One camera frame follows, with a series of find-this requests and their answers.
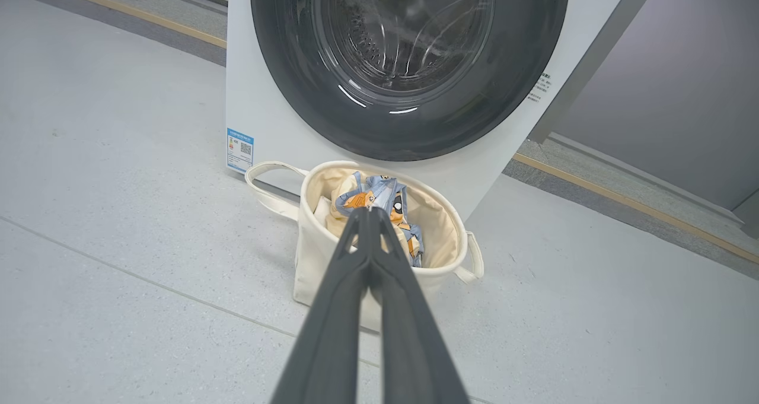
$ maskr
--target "blue label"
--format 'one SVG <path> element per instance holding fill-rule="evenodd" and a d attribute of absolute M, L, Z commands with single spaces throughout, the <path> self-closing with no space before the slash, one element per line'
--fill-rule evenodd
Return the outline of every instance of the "blue label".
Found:
<path fill-rule="evenodd" d="M 240 172 L 253 166 L 253 137 L 227 128 L 227 166 Z"/>

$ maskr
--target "cream fabric basket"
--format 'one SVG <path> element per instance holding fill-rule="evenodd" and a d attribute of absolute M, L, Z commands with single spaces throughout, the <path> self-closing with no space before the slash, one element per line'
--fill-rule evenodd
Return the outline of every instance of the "cream fabric basket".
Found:
<path fill-rule="evenodd" d="M 301 186 L 301 204 L 296 206 L 286 199 L 261 189 L 254 183 L 261 174 L 277 169 L 287 169 L 304 177 Z M 398 177 L 407 188 L 407 218 L 409 222 L 421 226 L 425 241 L 425 267 L 412 271 L 419 281 L 428 302 L 438 294 L 440 286 L 451 272 L 463 282 L 470 283 L 484 274 L 482 253 L 474 234 L 464 229 L 456 210 L 440 193 L 419 180 L 403 174 L 384 171 L 353 161 L 333 161 L 315 167 L 311 171 L 301 170 L 284 163 L 260 163 L 250 167 L 245 173 L 245 182 L 253 188 L 255 196 L 263 206 L 284 217 L 298 222 L 298 247 L 295 251 L 295 292 L 296 301 L 311 305 L 319 285 L 330 264 L 338 237 L 321 225 L 314 216 L 314 210 L 321 196 L 330 198 L 331 191 L 354 171 L 366 175 L 390 175 Z M 472 271 L 461 266 L 467 251 L 471 253 Z M 361 302 L 361 326 L 379 331 L 382 309 L 371 293 Z"/>

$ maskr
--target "clothes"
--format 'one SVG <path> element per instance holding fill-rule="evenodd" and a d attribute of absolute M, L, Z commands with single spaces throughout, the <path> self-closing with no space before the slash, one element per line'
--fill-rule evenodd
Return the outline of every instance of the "clothes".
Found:
<path fill-rule="evenodd" d="M 317 204 L 317 209 L 314 210 L 314 217 L 317 218 L 317 222 L 319 222 L 320 225 L 325 226 L 328 231 L 330 231 L 334 236 L 340 237 L 342 235 L 342 231 L 345 229 L 345 223 L 347 223 L 347 218 L 342 218 L 342 220 L 337 220 L 337 218 L 334 218 L 330 215 L 330 207 L 332 207 L 333 204 L 329 199 L 326 199 L 324 196 L 320 196 L 319 203 Z M 396 232 L 396 238 L 398 241 L 400 241 L 401 245 L 406 244 L 406 236 L 404 236 L 403 231 L 396 226 L 393 225 L 393 230 Z M 384 241 L 382 242 L 382 249 L 385 251 L 388 251 L 387 243 Z"/>
<path fill-rule="evenodd" d="M 409 251 L 410 263 L 421 267 L 425 245 L 422 243 L 421 228 L 407 222 L 406 201 L 406 185 L 399 183 L 395 177 L 364 177 L 356 171 L 333 191 L 331 217 L 326 218 L 327 229 L 340 236 L 354 209 L 363 206 L 383 209 L 390 216 L 390 223 L 393 223 L 401 246 Z"/>

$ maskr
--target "cartoon print fabric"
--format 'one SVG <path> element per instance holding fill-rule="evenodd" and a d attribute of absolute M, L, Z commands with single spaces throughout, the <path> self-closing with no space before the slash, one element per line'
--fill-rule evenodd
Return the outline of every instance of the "cartoon print fabric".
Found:
<path fill-rule="evenodd" d="M 399 183 L 395 177 L 369 176 L 363 179 L 356 171 L 333 191 L 333 206 L 330 212 L 337 220 L 350 217 L 358 207 L 374 207 L 385 210 L 390 216 L 390 223 L 396 229 L 396 235 L 403 236 L 401 243 L 407 248 L 412 266 L 422 266 L 425 245 L 418 225 L 412 225 L 406 218 L 406 185 Z"/>

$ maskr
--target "wall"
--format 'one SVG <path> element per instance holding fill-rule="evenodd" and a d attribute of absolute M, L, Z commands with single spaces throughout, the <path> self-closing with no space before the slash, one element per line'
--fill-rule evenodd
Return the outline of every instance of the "wall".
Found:
<path fill-rule="evenodd" d="M 758 18 L 648 0 L 555 131 L 733 209 L 759 189 Z"/>
<path fill-rule="evenodd" d="M 735 211 L 745 225 L 741 228 L 748 236 L 759 239 L 759 190 L 743 201 Z"/>

